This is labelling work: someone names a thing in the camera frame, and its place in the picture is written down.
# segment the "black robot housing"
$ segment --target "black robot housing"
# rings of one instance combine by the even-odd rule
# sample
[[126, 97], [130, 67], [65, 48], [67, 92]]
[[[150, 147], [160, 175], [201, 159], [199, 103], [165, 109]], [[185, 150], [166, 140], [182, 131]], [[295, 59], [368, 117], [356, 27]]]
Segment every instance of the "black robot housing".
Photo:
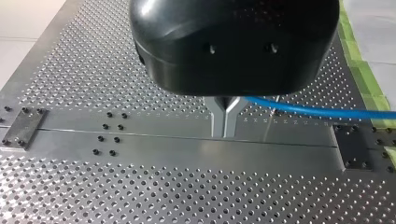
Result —
[[136, 50], [165, 90], [279, 95], [316, 77], [338, 0], [132, 0]]

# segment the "blue pneumatic hose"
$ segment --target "blue pneumatic hose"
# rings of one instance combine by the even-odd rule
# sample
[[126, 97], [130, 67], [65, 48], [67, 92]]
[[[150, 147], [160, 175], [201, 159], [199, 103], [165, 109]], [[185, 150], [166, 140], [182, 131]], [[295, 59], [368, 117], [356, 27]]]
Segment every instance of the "blue pneumatic hose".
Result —
[[375, 110], [345, 110], [314, 108], [301, 105], [290, 105], [262, 99], [261, 97], [246, 97], [250, 102], [258, 105], [270, 106], [279, 110], [296, 112], [308, 116], [346, 118], [346, 119], [396, 119], [395, 111], [375, 111]]

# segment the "perforated metal plate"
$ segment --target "perforated metal plate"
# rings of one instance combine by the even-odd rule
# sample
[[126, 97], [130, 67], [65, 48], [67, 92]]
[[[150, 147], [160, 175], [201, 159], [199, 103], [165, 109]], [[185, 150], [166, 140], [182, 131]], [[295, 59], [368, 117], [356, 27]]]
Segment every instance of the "perforated metal plate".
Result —
[[39, 131], [30, 151], [0, 152], [2, 223], [396, 220], [394, 175], [343, 172], [336, 148], [123, 136], [94, 156], [94, 137]]
[[248, 174], [16, 157], [2, 157], [0, 162], [3, 223], [395, 223], [396, 220], [389, 184], [380, 179]]

